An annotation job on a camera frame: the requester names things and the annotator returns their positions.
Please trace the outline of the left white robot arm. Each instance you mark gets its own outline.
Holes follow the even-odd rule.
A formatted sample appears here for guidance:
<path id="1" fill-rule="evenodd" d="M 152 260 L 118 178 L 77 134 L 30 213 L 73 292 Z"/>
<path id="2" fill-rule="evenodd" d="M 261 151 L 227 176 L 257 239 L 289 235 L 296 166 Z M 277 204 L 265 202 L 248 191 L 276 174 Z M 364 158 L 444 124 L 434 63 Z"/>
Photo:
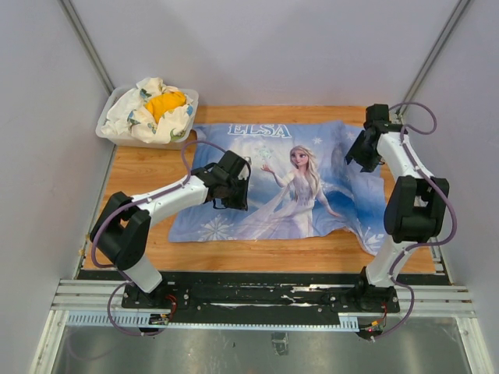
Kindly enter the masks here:
<path id="1" fill-rule="evenodd" d="M 175 291 L 146 254 L 150 229 L 187 208 L 212 203 L 219 210 L 248 209 L 251 159 L 226 150 L 217 162 L 187 168 L 186 175 L 165 187 L 128 196 L 114 193 L 90 232 L 90 258 L 99 269 L 114 268 L 128 282 L 137 305 L 176 307 Z"/>

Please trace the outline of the blue pink snowflake pillowcase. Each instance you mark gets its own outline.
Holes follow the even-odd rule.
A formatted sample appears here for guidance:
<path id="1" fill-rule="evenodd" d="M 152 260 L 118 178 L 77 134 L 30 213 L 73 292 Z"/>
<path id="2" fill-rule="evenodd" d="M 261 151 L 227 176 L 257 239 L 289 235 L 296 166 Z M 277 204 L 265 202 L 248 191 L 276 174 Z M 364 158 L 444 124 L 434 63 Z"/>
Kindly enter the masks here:
<path id="1" fill-rule="evenodd" d="M 196 125 L 194 167 L 218 161 L 219 149 L 248 157 L 248 209 L 211 203 L 177 215 L 170 242 L 324 237 L 345 229 L 376 255 L 385 239 L 384 180 L 345 156 L 360 129 L 340 121 L 311 125 Z"/>

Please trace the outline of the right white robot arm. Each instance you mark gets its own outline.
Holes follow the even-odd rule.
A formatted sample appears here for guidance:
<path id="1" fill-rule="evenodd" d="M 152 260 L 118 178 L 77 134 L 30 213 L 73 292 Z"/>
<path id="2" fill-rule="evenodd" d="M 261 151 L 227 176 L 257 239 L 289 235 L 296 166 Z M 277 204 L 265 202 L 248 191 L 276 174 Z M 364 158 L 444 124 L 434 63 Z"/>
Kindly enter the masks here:
<path id="1" fill-rule="evenodd" d="M 437 237 L 448 207 L 449 183 L 437 178 L 413 154 L 410 125 L 393 123 L 386 104 L 366 109 L 363 130 L 345 156 L 363 172 L 384 162 L 395 187 L 384 211 L 387 238 L 373 261 L 365 266 L 354 286 L 339 298 L 340 310 L 398 312 L 397 278 L 416 249 Z"/>

